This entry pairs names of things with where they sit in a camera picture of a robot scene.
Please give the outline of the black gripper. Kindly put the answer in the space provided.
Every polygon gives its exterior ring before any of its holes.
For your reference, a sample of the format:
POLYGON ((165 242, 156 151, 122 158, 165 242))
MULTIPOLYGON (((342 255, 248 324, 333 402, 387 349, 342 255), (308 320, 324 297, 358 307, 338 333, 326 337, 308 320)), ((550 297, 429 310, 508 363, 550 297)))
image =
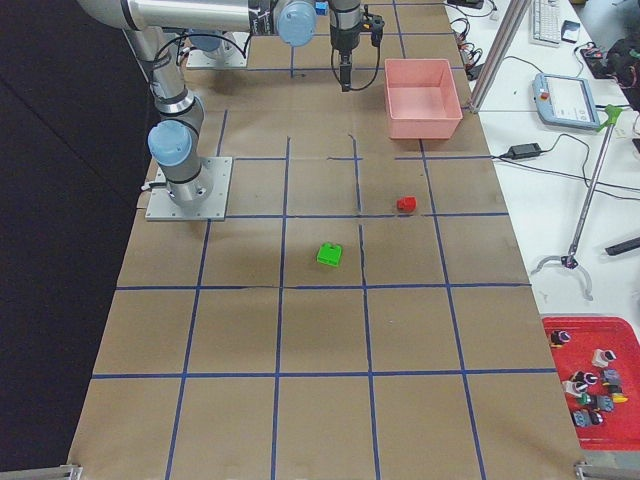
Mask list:
POLYGON ((371 45, 378 48, 384 35, 383 17, 368 9, 330 10, 330 37, 332 48, 338 51, 339 83, 342 92, 351 90, 351 53, 357 48, 362 33, 370 35, 371 45))

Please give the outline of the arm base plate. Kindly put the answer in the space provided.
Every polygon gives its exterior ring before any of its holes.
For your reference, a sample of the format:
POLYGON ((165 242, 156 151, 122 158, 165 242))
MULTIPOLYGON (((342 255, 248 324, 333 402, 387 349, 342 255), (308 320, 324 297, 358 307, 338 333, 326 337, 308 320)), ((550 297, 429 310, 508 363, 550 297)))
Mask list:
POLYGON ((169 182, 159 170, 150 184, 148 221, 224 221, 227 212, 232 157, 200 157, 199 175, 189 183, 169 182))
POLYGON ((218 33, 224 40, 214 37, 192 36, 188 54, 188 70, 231 70, 247 67, 249 34, 244 32, 218 33))

